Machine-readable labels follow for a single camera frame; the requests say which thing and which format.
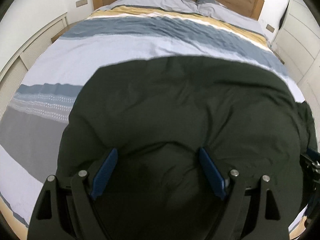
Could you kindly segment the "black puffer coat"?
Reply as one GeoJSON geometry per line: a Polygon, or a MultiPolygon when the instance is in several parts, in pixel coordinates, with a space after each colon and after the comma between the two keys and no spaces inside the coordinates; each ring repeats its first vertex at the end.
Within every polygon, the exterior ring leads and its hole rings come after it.
{"type": "Polygon", "coordinates": [[[106,237],[204,239],[222,203],[197,165],[203,146],[242,176],[270,176],[286,226],[307,205],[299,157],[317,147],[310,107],[271,71],[208,57],[99,68],[69,115],[56,174],[71,177],[116,149],[97,199],[106,237]]]}

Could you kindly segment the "striped duvet cover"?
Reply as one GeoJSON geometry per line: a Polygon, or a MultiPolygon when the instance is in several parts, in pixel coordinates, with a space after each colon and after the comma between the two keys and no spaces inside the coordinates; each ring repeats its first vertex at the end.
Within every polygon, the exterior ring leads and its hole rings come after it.
{"type": "Polygon", "coordinates": [[[263,35],[197,13],[102,7],[57,39],[28,70],[1,115],[1,210],[20,239],[82,86],[101,66],[156,57],[208,56],[278,75],[297,102],[301,90],[263,35]]]}

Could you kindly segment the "white wardrobe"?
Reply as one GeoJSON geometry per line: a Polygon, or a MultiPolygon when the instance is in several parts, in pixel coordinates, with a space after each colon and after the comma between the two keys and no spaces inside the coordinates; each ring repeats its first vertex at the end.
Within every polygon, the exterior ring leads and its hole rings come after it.
{"type": "Polygon", "coordinates": [[[303,0],[289,0],[272,49],[284,61],[319,120],[319,25],[303,0]]]}

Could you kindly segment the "right striped pillow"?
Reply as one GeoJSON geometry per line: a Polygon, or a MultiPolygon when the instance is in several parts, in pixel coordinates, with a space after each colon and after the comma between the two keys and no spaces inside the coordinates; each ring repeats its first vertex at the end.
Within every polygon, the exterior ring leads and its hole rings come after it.
{"type": "Polygon", "coordinates": [[[260,24],[257,20],[243,16],[237,12],[228,9],[217,0],[196,0],[199,14],[215,18],[233,26],[252,31],[264,36],[260,24]]]}

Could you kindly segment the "striped pillow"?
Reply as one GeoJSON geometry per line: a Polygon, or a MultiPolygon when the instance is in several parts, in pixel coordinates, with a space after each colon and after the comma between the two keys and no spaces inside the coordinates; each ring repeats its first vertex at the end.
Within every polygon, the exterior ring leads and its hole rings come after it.
{"type": "Polygon", "coordinates": [[[120,5],[132,5],[134,7],[157,8],[172,12],[197,13],[197,4],[193,0],[117,0],[107,9],[113,9],[120,5]]]}
{"type": "Polygon", "coordinates": [[[228,9],[217,0],[196,0],[199,14],[215,18],[233,26],[252,31],[264,36],[260,24],[257,20],[243,16],[237,12],[228,9]]]}

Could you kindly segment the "left striped pillow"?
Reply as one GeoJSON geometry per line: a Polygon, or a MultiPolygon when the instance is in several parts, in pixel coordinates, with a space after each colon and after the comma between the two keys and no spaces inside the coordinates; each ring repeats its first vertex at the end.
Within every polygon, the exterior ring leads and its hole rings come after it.
{"type": "Polygon", "coordinates": [[[120,5],[132,5],[134,7],[157,8],[172,12],[197,13],[197,4],[193,0],[117,0],[107,9],[113,9],[120,5]]]}

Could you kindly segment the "right wall switch plate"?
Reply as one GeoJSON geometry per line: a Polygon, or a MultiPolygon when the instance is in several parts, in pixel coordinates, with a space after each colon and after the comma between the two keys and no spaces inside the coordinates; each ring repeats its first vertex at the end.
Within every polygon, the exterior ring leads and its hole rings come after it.
{"type": "Polygon", "coordinates": [[[266,26],[266,29],[267,29],[268,31],[272,32],[272,33],[274,32],[274,27],[272,27],[272,26],[269,25],[269,24],[266,26]]]}

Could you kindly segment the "wall switch plate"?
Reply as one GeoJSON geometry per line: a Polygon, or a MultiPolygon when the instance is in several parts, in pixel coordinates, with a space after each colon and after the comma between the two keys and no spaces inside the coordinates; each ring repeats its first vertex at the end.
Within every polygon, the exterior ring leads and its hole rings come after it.
{"type": "Polygon", "coordinates": [[[78,0],[76,1],[75,5],[76,7],[81,7],[81,6],[84,6],[84,5],[87,5],[88,4],[88,0],[78,0]]]}
{"type": "Polygon", "coordinates": [[[272,33],[274,32],[274,27],[272,27],[272,26],[269,25],[269,24],[266,26],[266,29],[267,29],[268,31],[272,32],[272,33]]]}

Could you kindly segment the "left wall switch plate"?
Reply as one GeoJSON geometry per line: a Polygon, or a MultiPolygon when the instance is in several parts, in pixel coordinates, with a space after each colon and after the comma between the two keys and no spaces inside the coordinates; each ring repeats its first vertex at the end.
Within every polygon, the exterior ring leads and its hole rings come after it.
{"type": "Polygon", "coordinates": [[[76,1],[75,5],[76,7],[81,7],[81,6],[84,6],[84,5],[87,5],[88,4],[88,0],[78,0],[76,1]]]}

